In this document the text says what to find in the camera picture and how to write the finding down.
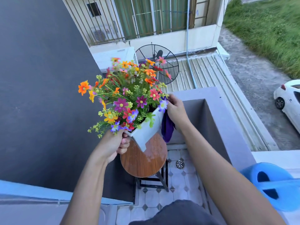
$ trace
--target grass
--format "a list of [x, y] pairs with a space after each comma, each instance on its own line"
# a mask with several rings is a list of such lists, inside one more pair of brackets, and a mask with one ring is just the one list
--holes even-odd
[[241, 0], [232, 0], [224, 24], [255, 53], [268, 58], [291, 78], [300, 78], [300, 0], [243, 5]]

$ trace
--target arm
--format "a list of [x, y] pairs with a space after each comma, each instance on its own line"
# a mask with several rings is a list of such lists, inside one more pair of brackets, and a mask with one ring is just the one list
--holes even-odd
[[105, 168], [117, 152], [123, 154], [129, 137], [120, 130], [117, 136], [107, 132], [90, 155], [75, 187], [60, 225], [98, 225]]
[[269, 201], [205, 140], [183, 102], [170, 95], [168, 115], [182, 132], [201, 180], [228, 225], [284, 225]]

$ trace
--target satellite dish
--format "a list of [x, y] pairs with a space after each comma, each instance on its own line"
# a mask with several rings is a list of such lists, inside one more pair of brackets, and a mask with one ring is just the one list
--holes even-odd
[[[156, 44], [148, 44], [140, 47], [136, 51], [139, 64], [144, 63], [146, 59], [154, 61], [155, 64], [150, 66], [156, 71], [156, 79], [165, 84], [173, 82], [179, 73], [179, 63], [175, 55], [166, 47]], [[166, 60], [165, 64], [159, 63], [159, 57]]]

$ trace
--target white flower pot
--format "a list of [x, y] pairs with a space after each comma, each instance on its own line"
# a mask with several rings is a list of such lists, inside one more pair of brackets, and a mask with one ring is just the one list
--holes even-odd
[[159, 111], [159, 108], [156, 108], [153, 111], [152, 118], [154, 119], [153, 127], [150, 128], [150, 122], [143, 121], [141, 123], [140, 129], [135, 129], [133, 132], [124, 131], [128, 136], [132, 137], [137, 145], [140, 147], [141, 151], [146, 150], [146, 143], [154, 136], [160, 129], [161, 123], [163, 121], [163, 111]]

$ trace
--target tiled floor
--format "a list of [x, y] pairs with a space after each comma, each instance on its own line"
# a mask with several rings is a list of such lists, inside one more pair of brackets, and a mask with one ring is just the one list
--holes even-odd
[[[117, 212], [116, 225], [128, 225], [131, 221], [152, 218], [162, 207], [175, 200], [191, 200], [203, 204], [199, 181], [195, 167], [188, 151], [171, 150], [168, 152], [169, 161], [169, 192], [162, 189], [142, 188], [136, 190], [136, 204], [120, 206]], [[176, 161], [182, 159], [185, 166], [182, 170], [176, 167]], [[143, 181], [146, 184], [158, 182]]]

